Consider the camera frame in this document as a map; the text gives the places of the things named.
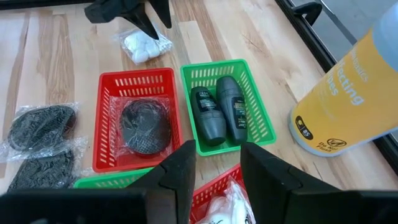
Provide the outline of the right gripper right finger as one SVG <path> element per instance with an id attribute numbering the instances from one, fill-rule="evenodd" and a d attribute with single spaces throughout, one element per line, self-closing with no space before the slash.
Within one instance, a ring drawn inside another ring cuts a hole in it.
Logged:
<path id="1" fill-rule="evenodd" d="M 257 224 L 332 224 L 338 189 L 252 142 L 241 145 L 241 170 Z"/>

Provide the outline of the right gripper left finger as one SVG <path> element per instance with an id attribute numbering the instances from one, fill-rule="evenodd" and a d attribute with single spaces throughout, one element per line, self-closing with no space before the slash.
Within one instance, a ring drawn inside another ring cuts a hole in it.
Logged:
<path id="1" fill-rule="evenodd" d="M 195 186 L 196 142 L 189 140 L 128 185 L 143 201 L 132 206 L 131 224 L 189 224 Z"/>

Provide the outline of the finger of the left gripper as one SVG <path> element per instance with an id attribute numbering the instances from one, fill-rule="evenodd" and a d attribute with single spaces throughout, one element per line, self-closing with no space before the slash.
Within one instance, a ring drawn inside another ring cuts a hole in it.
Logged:
<path id="1" fill-rule="evenodd" d="M 172 27 L 169 0 L 149 0 L 149 3 L 157 13 L 159 19 L 162 21 L 166 28 Z"/>
<path id="2" fill-rule="evenodd" d="M 137 8 L 125 14 L 125 19 L 133 23 L 137 28 L 147 34 L 149 37 L 159 40 L 155 27 L 145 13 L 145 9 Z"/>

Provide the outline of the bagged white cotton balls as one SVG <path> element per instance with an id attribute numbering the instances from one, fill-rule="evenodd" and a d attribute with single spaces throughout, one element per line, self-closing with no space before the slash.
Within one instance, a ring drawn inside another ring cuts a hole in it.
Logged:
<path id="1" fill-rule="evenodd" d="M 138 28 L 118 32 L 113 39 L 119 42 L 127 56 L 137 65 L 163 55 L 173 47 L 171 40 L 157 28 L 155 31 L 158 39 L 153 39 Z"/>

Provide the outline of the white bag with black print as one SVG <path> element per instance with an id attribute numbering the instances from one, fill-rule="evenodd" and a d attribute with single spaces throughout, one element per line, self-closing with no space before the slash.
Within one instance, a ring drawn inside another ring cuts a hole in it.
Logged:
<path id="1" fill-rule="evenodd" d="M 246 191 L 231 177 L 225 193 L 231 204 L 231 224 L 256 224 Z"/>

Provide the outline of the bagged white cotton pads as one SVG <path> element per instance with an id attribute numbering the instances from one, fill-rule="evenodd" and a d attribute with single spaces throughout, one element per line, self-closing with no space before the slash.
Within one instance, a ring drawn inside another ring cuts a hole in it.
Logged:
<path id="1" fill-rule="evenodd" d="M 233 224 L 232 210 L 232 201 L 229 197 L 214 197 L 205 217 L 196 224 Z"/>

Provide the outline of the bagged black mesh pad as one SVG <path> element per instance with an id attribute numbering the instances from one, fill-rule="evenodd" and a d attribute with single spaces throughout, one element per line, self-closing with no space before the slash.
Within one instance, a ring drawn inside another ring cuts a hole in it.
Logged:
<path id="1" fill-rule="evenodd" d="M 170 101 L 165 96 L 110 98 L 110 150 L 115 158 L 145 159 L 172 153 Z"/>
<path id="2" fill-rule="evenodd" d="M 0 143 L 0 162 L 21 161 L 6 192 L 22 189 L 71 188 L 82 174 L 87 137 L 77 137 L 45 146 L 35 152 L 17 152 Z"/>
<path id="3" fill-rule="evenodd" d="M 23 106 L 0 143 L 0 161 L 50 157 L 73 144 L 77 105 Z"/>

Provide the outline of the dark grey roll-on deodorant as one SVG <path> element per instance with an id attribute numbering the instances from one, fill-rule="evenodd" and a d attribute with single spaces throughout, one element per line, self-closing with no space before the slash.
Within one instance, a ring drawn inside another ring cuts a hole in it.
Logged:
<path id="1" fill-rule="evenodd" d="M 248 139 L 246 104 L 243 91 L 232 76 L 223 76 L 216 82 L 216 99 L 224 113 L 226 124 L 235 145 Z"/>
<path id="2" fill-rule="evenodd" d="M 208 146 L 226 141 L 226 120 L 210 90 L 203 86 L 192 88 L 191 106 L 197 128 Z"/>

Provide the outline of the red plastic slotted basket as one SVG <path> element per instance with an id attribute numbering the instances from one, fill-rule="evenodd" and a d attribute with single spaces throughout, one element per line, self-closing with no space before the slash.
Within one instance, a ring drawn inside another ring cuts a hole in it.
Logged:
<path id="1" fill-rule="evenodd" d="M 234 179 L 245 191 L 243 175 L 239 164 L 194 191 L 189 224 L 196 224 L 205 217 L 211 200 L 217 196 L 226 196 L 229 178 Z"/>
<path id="2" fill-rule="evenodd" d="M 96 102 L 92 168 L 97 173 L 143 169 L 156 166 L 162 156 L 142 157 L 127 154 L 114 157 L 111 147 L 116 144 L 116 113 L 111 111 L 111 98 L 162 97 L 169 101 L 171 148 L 183 143 L 178 94 L 172 68 L 153 68 L 103 73 L 99 77 Z"/>

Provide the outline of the green plastic slotted basket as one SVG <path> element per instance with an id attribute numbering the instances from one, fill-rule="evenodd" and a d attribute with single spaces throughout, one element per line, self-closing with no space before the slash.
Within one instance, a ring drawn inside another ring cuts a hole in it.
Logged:
<path id="1" fill-rule="evenodd" d="M 152 167 L 146 169 L 115 172 L 110 174 L 84 177 L 76 181 L 74 189 L 121 189 L 132 184 L 143 175 L 146 175 Z"/>
<path id="2" fill-rule="evenodd" d="M 261 94 L 250 71 L 249 65 L 244 59 L 224 60 L 219 62 L 196 63 L 184 65 L 180 69 L 187 109 L 192 127 L 193 138 L 196 140 L 197 153 L 202 156 L 213 156 L 227 152 L 240 150 L 230 137 L 219 146 L 209 146 L 200 134 L 195 122 L 190 94 L 192 88 L 203 86 L 212 95 L 216 94 L 216 82 L 219 78 L 232 76 L 241 87 L 246 103 L 246 114 L 248 116 L 248 141 L 259 146 L 275 143 L 277 136 L 271 119 L 264 107 Z"/>

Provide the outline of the yellow disinfecting wipes canister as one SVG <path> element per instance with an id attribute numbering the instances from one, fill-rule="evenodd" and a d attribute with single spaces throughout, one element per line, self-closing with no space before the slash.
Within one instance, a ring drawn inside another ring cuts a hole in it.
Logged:
<path id="1" fill-rule="evenodd" d="M 298 102 L 289 129 L 323 157 L 398 130 L 398 2 Z"/>

